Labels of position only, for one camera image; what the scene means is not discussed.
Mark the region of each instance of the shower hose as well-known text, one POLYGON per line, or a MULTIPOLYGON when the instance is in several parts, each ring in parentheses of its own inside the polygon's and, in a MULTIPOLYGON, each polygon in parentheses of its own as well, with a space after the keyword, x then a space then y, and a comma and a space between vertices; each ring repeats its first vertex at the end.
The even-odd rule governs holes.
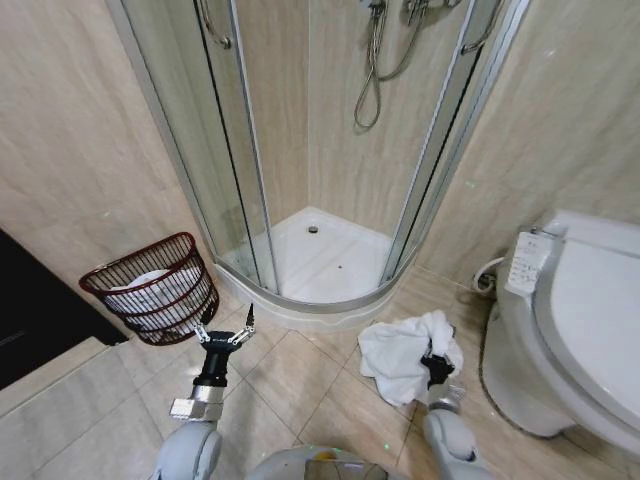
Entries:
POLYGON ((398 63, 398 66, 394 68, 391 73, 386 75, 380 75, 378 71, 378 57, 380 56, 380 49, 382 47, 382 36, 384 33, 384 24, 387 19, 387 5, 381 2, 378 5, 371 7, 371 18, 369 19, 369 41, 367 42, 367 78, 362 85, 358 101, 353 109, 353 118, 356 125, 364 131, 370 130, 380 117, 381 98, 380 98, 380 82, 386 82, 400 75, 409 63, 409 58, 415 48, 418 33, 420 32, 420 26, 422 25, 422 19, 426 11, 426 2, 423 6, 419 7, 418 16, 410 21, 410 24, 414 24, 413 33, 411 34, 411 40, 409 45, 398 63), (376 113, 370 121, 362 119, 362 107, 364 105, 365 98, 369 92, 369 88, 373 87, 373 94, 376 102, 376 113))

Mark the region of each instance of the shower enclosure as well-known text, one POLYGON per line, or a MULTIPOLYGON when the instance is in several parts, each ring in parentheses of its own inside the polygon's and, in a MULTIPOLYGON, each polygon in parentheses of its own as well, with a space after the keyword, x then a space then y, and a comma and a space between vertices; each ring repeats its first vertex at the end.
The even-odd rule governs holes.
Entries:
POLYGON ((361 3, 109 0, 220 278, 288 326, 349 326, 392 294, 504 10, 361 3), (382 77, 404 55, 359 100, 372 65, 382 77))

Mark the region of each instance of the shower door handle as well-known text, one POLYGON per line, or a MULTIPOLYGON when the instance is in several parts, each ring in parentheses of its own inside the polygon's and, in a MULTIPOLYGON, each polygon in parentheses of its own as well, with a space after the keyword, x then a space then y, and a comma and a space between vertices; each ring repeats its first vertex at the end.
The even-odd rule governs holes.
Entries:
POLYGON ((480 47, 482 47, 491 32, 493 31, 493 27, 496 26, 496 21, 498 20, 498 14, 500 13, 500 7, 502 7, 502 0, 496 0, 496 4, 493 6, 493 10, 491 11, 491 19, 489 20, 489 25, 484 30, 484 33, 480 36, 478 40, 471 43, 466 43, 462 46, 462 50, 460 50, 461 55, 466 55, 467 53, 475 52, 480 47))
POLYGON ((202 12, 202 20, 204 21, 204 26, 211 34, 213 43, 221 46, 225 50, 229 50, 231 48, 231 39, 216 32, 216 29, 213 26, 213 22, 211 21, 211 15, 209 14, 209 3, 207 0, 200 0, 200 11, 202 12))

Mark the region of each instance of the toilet lid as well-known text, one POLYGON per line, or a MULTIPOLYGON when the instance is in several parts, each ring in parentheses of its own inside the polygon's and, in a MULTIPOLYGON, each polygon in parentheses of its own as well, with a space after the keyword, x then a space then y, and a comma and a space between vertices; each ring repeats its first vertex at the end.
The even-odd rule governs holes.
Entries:
POLYGON ((607 411, 640 429, 640 257, 565 240, 534 308, 560 365, 607 411))

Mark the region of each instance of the wicker basket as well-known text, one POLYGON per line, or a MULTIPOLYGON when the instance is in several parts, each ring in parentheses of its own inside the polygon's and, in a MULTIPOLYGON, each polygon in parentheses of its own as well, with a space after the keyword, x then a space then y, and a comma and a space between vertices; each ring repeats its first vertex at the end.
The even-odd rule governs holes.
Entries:
POLYGON ((209 323, 220 302, 193 236, 176 233, 80 279, 140 340, 169 345, 209 323))

